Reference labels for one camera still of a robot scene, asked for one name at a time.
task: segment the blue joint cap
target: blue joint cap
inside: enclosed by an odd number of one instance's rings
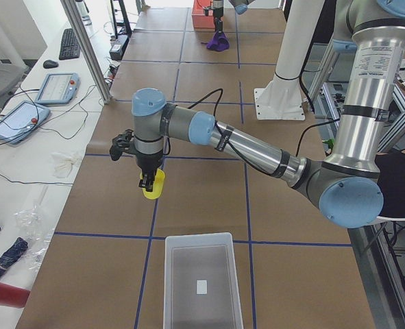
[[[237,14],[241,15],[248,10],[248,5],[237,5],[236,7],[234,7],[234,9],[236,10]]]
[[[386,12],[405,19],[405,0],[376,0]]]
[[[356,53],[358,46],[353,41],[333,40],[333,50],[337,53]]]
[[[191,119],[188,139],[192,144],[208,145],[216,119],[211,114],[199,111]]]
[[[343,178],[329,186],[319,199],[324,216],[344,228],[359,228],[371,223],[383,207],[379,186],[362,177]]]
[[[146,117],[161,111],[164,105],[166,105],[166,97],[158,89],[140,89],[132,97],[132,115]]]

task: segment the keyboard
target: keyboard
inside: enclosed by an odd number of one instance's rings
[[[73,29],[65,29],[60,41],[60,60],[70,60],[79,58],[80,46]]]

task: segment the black mouse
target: black mouse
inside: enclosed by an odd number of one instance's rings
[[[58,67],[59,63],[55,62],[54,60],[46,60],[43,64],[44,69],[52,69],[54,67]]]

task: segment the white table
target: white table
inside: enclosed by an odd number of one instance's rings
[[[103,30],[103,24],[108,20],[106,8],[92,11],[90,15],[93,26],[87,27],[87,32],[95,49],[101,70],[105,73],[110,63],[110,59],[108,58],[110,49],[109,35]],[[40,88],[42,81],[48,73],[76,72],[79,75],[80,85],[76,96],[66,106],[51,107],[50,118],[67,111],[85,96],[88,87],[95,84],[82,52],[78,59],[58,60],[60,38],[63,29],[61,29],[59,35],[49,45],[48,49],[43,53],[32,71],[21,84],[23,90],[35,89]],[[48,59],[57,60],[59,67],[55,69],[43,69],[42,64]],[[30,93],[29,95],[34,99],[36,93]],[[26,99],[28,99],[28,97],[24,94],[12,98],[3,113],[7,113],[9,110],[13,109],[15,105]],[[88,111],[88,118],[85,126],[69,141],[63,139],[55,132],[38,129],[33,132],[29,138],[18,145],[0,145],[0,173],[12,180],[20,180],[23,182],[73,183],[78,168],[73,167],[72,172],[67,178],[60,179],[54,177],[54,165],[51,154],[52,152],[69,154],[77,151],[84,155],[86,145],[91,138],[103,107],[103,102],[96,88],[94,88],[92,93],[82,102],[82,105],[86,111]],[[43,127],[55,129],[64,136],[72,136],[81,126],[85,116],[86,113],[79,106],[76,106],[70,112],[50,121]],[[40,196],[43,196],[42,202],[38,207],[40,227],[43,236],[46,236],[48,240],[59,220],[70,189],[71,186],[13,184],[8,182],[5,178],[0,177],[0,226],[2,227],[0,231],[0,256],[15,242],[17,237],[23,235],[23,230],[16,226],[14,214],[18,211],[32,209]],[[31,244],[27,253],[6,271],[0,279],[0,282],[31,289],[38,269],[30,269],[30,267],[33,267],[34,262],[33,258],[28,255],[31,255],[31,252],[36,252],[46,247],[48,241],[44,242],[43,240]],[[0,329],[14,328],[22,311],[22,308],[17,309],[0,306]]]

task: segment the blue tablet device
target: blue tablet device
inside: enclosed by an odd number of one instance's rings
[[[68,104],[79,86],[76,73],[50,73],[45,77],[35,102],[42,105]]]
[[[0,119],[0,139],[17,144],[27,138],[49,116],[50,109],[23,101]]]

